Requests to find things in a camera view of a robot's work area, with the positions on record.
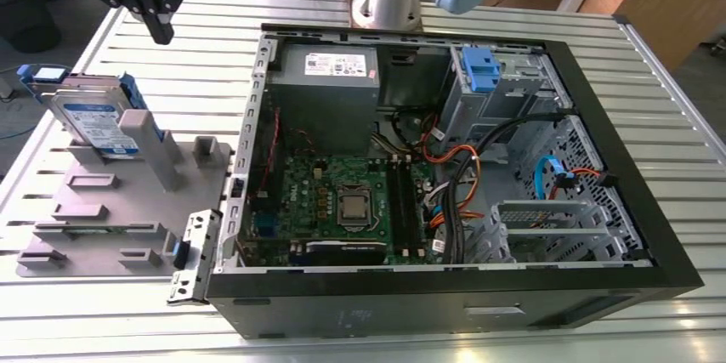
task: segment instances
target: slotted aluminum tabletop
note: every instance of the slotted aluminum tabletop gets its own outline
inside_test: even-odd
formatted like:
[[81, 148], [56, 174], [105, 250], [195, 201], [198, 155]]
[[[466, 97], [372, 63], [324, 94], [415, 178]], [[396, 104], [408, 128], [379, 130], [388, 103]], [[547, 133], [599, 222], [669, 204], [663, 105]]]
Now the slotted aluminum tabletop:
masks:
[[[478, 335], [247, 342], [211, 307], [170, 308], [166, 278], [23, 279], [13, 251], [72, 156], [49, 114], [0, 185], [0, 357], [113, 361], [723, 361], [726, 360], [726, 157], [638, 35], [610, 17], [479, 8], [423, 9], [426, 31], [566, 41], [706, 286], [643, 303], [579, 329]], [[215, 135], [236, 145], [263, 22], [346, 26], [339, 0], [186, 0], [176, 37], [156, 45], [112, 10], [76, 71], [128, 71], [159, 126], [179, 141]]]

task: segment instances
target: metal bracket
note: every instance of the metal bracket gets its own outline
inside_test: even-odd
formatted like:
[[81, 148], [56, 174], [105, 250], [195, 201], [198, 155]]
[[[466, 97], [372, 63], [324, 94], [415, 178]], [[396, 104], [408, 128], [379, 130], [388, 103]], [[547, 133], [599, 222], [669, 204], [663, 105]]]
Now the metal bracket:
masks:
[[171, 278], [170, 306], [208, 304], [204, 297], [222, 220], [223, 215], [216, 210], [190, 214], [184, 237], [179, 243], [179, 247], [187, 247], [188, 251], [184, 251], [186, 260], [182, 260], [184, 269], [175, 272]]

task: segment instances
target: sticker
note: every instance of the sticker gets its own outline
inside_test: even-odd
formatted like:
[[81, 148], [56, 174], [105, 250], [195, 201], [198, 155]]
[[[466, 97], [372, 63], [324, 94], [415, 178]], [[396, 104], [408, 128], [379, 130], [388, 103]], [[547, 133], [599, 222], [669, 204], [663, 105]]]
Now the sticker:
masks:
[[436, 127], [431, 128], [431, 134], [439, 140], [443, 140], [443, 137], [446, 136], [446, 134], [442, 132], [442, 130], [439, 128], [436, 128]]
[[443, 253], [444, 247], [446, 247], [446, 243], [442, 240], [434, 240], [434, 243], [431, 244], [431, 251]]
[[104, 154], [128, 159], [127, 155], [139, 153], [134, 139], [117, 128], [120, 115], [113, 105], [64, 104], [64, 109], [73, 126]]
[[306, 56], [306, 75], [364, 77], [366, 55], [311, 53]]

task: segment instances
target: side panel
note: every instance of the side panel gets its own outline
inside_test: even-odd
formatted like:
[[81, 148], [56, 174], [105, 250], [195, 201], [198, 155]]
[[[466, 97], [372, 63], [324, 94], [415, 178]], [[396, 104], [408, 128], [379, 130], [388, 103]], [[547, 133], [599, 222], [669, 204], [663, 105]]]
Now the side panel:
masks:
[[244, 338], [494, 332], [579, 326], [643, 295], [611, 291], [215, 298]]

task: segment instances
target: connector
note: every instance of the connector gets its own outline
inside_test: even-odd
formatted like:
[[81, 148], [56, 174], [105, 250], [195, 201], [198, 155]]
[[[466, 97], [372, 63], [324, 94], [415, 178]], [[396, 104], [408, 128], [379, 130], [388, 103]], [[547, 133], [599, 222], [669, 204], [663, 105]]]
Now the connector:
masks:
[[601, 172], [601, 176], [598, 176], [598, 180], [595, 182], [598, 186], [602, 187], [613, 187], [617, 183], [617, 176], [613, 173]]
[[571, 172], [558, 173], [555, 175], [555, 186], [558, 189], [574, 189], [578, 185], [578, 175]]

